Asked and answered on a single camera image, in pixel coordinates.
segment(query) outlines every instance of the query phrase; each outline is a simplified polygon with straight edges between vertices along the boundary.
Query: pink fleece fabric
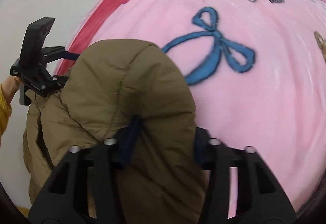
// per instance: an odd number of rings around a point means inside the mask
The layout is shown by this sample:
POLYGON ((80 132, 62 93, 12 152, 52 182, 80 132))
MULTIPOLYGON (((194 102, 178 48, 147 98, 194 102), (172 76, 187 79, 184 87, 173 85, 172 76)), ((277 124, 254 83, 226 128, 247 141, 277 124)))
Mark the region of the pink fleece fabric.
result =
MULTIPOLYGON (((81 53, 100 40, 132 38, 166 49, 179 37, 208 32, 167 52, 187 77, 218 44, 213 73, 190 85, 197 125, 230 147, 255 146, 298 210, 326 168, 326 65, 314 37, 315 31, 326 37, 325 6, 325 0, 101 0, 68 48, 81 53), (198 13, 205 7, 216 12, 216 28, 214 15, 198 13)), ((71 65, 62 62, 58 73, 71 65)), ((233 188, 230 216, 235 194, 233 188)))

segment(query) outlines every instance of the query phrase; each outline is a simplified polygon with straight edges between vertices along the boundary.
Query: human hand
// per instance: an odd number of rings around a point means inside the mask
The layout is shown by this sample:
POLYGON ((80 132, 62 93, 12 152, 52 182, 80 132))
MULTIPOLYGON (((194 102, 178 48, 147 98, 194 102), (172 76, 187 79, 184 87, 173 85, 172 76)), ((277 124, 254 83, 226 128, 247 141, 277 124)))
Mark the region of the human hand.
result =
POLYGON ((19 77, 9 76, 1 85, 2 93, 8 105, 11 104, 14 95, 19 90, 19 84, 23 84, 19 77))

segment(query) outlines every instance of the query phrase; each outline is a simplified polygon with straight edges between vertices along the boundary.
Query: blue ribbon bow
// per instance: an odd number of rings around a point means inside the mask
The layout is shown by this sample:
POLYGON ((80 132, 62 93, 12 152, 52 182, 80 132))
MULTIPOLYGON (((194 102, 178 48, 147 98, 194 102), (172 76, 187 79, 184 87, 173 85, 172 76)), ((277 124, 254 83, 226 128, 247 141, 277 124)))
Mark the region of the blue ribbon bow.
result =
POLYGON ((168 43, 162 49, 164 53, 167 53, 173 47, 188 40, 200 38, 202 36, 214 37, 214 44, 211 49, 211 52, 197 68, 195 68, 189 75, 185 77, 188 85, 195 85, 213 75, 221 61, 222 52, 224 53, 229 66, 236 72, 244 73, 253 67, 255 63, 255 51, 223 37, 223 35, 217 30, 218 14, 216 10, 211 7, 204 7, 192 18, 192 23, 197 26, 200 26, 206 31, 193 32, 188 35, 178 37, 168 43), (210 25, 206 24, 201 18, 202 14, 205 12, 209 13, 210 15, 210 25), (246 63, 244 65, 241 65, 232 56, 230 49, 233 49, 242 54, 246 59, 246 63))

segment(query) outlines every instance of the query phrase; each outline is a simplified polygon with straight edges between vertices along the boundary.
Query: cartoon bear print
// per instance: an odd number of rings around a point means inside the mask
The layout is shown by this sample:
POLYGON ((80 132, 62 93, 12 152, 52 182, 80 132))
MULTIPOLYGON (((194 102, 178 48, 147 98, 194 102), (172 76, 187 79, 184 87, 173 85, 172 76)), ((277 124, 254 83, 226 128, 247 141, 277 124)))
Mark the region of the cartoon bear print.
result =
POLYGON ((315 39, 317 41, 317 44, 319 46, 319 48, 321 49, 322 53, 323 53, 323 57, 324 57, 324 60, 326 62, 326 41, 325 39, 321 36, 321 34, 319 32, 314 32, 314 36, 315 36, 315 39))

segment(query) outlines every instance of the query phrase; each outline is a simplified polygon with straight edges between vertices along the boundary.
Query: yellow fuzzy sleeve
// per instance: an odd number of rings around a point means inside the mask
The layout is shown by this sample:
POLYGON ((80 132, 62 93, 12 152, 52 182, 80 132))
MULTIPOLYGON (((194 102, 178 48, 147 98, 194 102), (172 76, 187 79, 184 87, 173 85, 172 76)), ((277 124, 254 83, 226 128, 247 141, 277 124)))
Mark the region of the yellow fuzzy sleeve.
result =
POLYGON ((24 215, 24 217, 27 218, 29 209, 27 209, 26 207, 20 207, 20 206, 18 206, 17 208, 24 215))
POLYGON ((11 106, 7 104, 0 85, 0 144, 1 136, 7 128, 9 117, 11 116, 11 106))

